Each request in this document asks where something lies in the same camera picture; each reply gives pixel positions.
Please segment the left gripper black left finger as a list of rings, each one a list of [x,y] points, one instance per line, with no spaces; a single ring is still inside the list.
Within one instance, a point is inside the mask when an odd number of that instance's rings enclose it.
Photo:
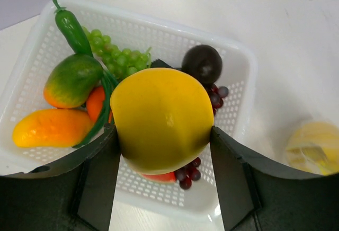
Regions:
[[[117,131],[29,173],[1,176],[1,230],[108,230],[120,161]]]

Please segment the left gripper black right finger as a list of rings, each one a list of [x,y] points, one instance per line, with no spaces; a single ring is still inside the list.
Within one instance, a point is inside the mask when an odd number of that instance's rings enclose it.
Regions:
[[[338,230],[338,175],[271,160],[218,127],[210,150],[225,230]]]

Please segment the clear zip bag teal zipper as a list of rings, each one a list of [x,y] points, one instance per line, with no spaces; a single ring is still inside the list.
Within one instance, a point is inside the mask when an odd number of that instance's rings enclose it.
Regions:
[[[284,152],[289,166],[301,171],[331,175],[338,172],[338,127],[310,121],[296,129]]]

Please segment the white perforated plastic basket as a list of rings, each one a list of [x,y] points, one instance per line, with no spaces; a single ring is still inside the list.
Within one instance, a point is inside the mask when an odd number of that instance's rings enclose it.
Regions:
[[[200,44],[213,46],[223,60],[219,85],[229,96],[215,117],[215,125],[243,141],[252,110],[257,61],[241,43],[173,22],[128,12],[84,0],[58,0],[73,12],[80,24],[109,35],[115,45],[132,50],[150,50],[151,57],[177,67],[184,54]],[[52,69],[72,54],[57,29],[55,6],[49,2],[26,39],[1,95],[1,175],[29,173],[68,156],[72,148],[18,148],[12,141],[14,126],[28,114],[49,108],[42,91]],[[201,153],[200,181],[182,190],[177,183],[158,184],[139,176],[124,159],[114,154],[110,175],[116,179],[114,198],[162,215],[198,222],[220,216],[220,207],[210,150]]]

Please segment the dark grape bunch toy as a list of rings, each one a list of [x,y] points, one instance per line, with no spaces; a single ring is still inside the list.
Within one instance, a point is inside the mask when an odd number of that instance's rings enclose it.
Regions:
[[[215,84],[205,85],[204,88],[208,93],[213,115],[215,116],[218,109],[223,106],[224,99],[229,94],[229,89],[226,86],[217,87]],[[181,189],[188,190],[192,186],[193,181],[201,179],[201,172],[198,170],[200,165],[201,158],[196,157],[193,161],[174,172],[174,176],[178,180]]]

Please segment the yellow orange mango toy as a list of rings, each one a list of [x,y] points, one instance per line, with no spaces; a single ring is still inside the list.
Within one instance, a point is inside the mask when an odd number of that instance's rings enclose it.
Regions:
[[[81,110],[40,110],[17,123],[12,132],[12,140],[21,148],[68,148],[78,145],[93,125],[87,112]]]

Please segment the watermelon slice toy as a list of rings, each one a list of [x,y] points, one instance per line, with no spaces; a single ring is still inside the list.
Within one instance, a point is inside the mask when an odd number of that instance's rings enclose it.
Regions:
[[[149,181],[156,183],[175,183],[176,177],[174,172],[165,174],[141,174],[141,176]]]

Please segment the orange carrot toy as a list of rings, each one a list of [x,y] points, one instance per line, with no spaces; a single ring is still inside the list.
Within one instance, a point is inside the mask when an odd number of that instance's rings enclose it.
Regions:
[[[93,122],[97,121],[101,113],[104,100],[105,93],[102,85],[95,87],[88,96],[86,101],[86,109],[90,119]]]

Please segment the green orange mango toy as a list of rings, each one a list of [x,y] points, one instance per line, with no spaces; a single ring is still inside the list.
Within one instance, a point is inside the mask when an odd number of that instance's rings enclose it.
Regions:
[[[49,75],[43,90],[48,104],[61,109],[81,106],[103,76],[103,67],[93,57],[73,54]]]

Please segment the green bean toy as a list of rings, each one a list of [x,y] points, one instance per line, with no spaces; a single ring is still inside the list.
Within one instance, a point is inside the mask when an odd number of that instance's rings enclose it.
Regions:
[[[76,146],[73,146],[74,149],[81,148],[86,144],[90,143],[91,140],[100,132],[106,123],[114,123],[112,118],[112,112],[110,108],[110,97],[112,95],[113,90],[118,85],[118,81],[114,76],[111,75],[110,72],[104,70],[104,74],[100,80],[100,85],[103,86],[105,93],[105,100],[103,102],[101,113],[96,122],[94,122],[93,128],[89,131],[89,133],[85,136],[85,138]]]

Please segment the green grape bunch toy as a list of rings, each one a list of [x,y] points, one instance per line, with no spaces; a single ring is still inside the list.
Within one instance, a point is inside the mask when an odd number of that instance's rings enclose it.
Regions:
[[[98,56],[108,71],[118,80],[149,68],[151,65],[150,49],[145,52],[130,48],[120,49],[111,42],[111,37],[103,35],[99,29],[89,31],[82,27],[90,43],[92,53]]]

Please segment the dark purple passionfruit toy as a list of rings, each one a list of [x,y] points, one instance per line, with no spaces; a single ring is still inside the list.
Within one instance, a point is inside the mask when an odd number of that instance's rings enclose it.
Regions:
[[[201,84],[209,85],[220,77],[222,65],[222,58],[214,47],[197,45],[184,55],[181,71],[191,75]]]

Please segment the green chili pepper toy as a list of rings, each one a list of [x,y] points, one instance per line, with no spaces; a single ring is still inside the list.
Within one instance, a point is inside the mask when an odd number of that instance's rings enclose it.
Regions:
[[[90,43],[75,14],[52,0],[56,7],[55,23],[65,37],[67,43],[76,54],[85,54],[93,57]]]

